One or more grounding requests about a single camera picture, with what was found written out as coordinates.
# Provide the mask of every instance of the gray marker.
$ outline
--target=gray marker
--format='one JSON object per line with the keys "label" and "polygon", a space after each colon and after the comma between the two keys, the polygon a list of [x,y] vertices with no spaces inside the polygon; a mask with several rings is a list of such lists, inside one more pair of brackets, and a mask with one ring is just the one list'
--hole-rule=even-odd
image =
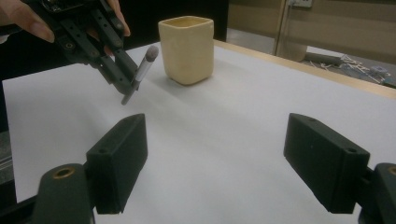
{"label": "gray marker", "polygon": [[145,75],[148,72],[148,70],[150,69],[152,63],[154,63],[155,59],[158,56],[158,53],[159,53],[159,50],[157,47],[150,46],[148,48],[148,51],[146,51],[145,57],[143,58],[139,67],[137,68],[136,76],[134,77],[134,80],[131,83],[131,85],[132,85],[131,93],[128,95],[125,95],[121,101],[121,103],[123,105],[126,105],[128,103],[128,101],[129,101],[129,99],[131,99],[131,96],[134,93],[134,91],[139,90],[140,82],[145,77]]}

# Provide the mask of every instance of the white table surface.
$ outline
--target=white table surface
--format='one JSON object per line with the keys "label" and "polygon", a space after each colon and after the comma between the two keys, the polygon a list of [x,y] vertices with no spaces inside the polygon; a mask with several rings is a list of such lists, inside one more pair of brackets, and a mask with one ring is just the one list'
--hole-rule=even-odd
{"label": "white table surface", "polygon": [[[147,47],[128,53],[138,63]],[[75,64],[4,81],[18,201],[49,169],[83,163],[120,119],[145,113],[148,161],[125,211],[103,223],[357,223],[317,201],[283,157],[289,113],[396,162],[396,100],[216,47],[213,76],[184,87],[161,55],[128,105]]]}

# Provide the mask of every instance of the black mount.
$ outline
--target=black mount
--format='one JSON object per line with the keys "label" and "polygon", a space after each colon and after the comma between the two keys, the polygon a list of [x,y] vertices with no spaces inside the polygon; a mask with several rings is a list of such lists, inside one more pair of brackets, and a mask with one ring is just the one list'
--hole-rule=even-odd
{"label": "black mount", "polygon": [[2,211],[0,222],[93,224],[94,207],[98,214],[118,214],[147,157],[145,116],[122,119],[87,152],[85,164],[46,172],[37,195]]}
{"label": "black mount", "polygon": [[284,155],[331,213],[352,214],[360,224],[396,221],[396,164],[367,167],[370,153],[316,119],[290,114]]}

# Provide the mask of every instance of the table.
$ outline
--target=table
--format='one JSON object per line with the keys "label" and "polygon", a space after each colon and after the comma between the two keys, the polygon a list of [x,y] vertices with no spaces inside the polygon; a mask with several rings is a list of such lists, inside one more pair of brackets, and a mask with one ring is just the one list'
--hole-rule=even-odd
{"label": "table", "polygon": [[[128,51],[140,62],[147,47]],[[145,113],[148,161],[123,214],[103,223],[357,223],[316,200],[283,157],[289,113],[396,162],[396,91],[216,42],[213,76],[169,79],[161,55],[128,105],[74,64],[4,81],[18,201],[49,169],[83,163],[120,119]]]}

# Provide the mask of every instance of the ceramic cup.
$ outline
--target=ceramic cup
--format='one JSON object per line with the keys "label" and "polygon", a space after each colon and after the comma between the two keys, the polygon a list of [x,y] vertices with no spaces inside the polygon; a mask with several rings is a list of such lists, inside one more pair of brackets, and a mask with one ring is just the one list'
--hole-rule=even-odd
{"label": "ceramic cup", "polygon": [[158,23],[165,73],[182,85],[199,82],[213,73],[214,22],[186,16]]}

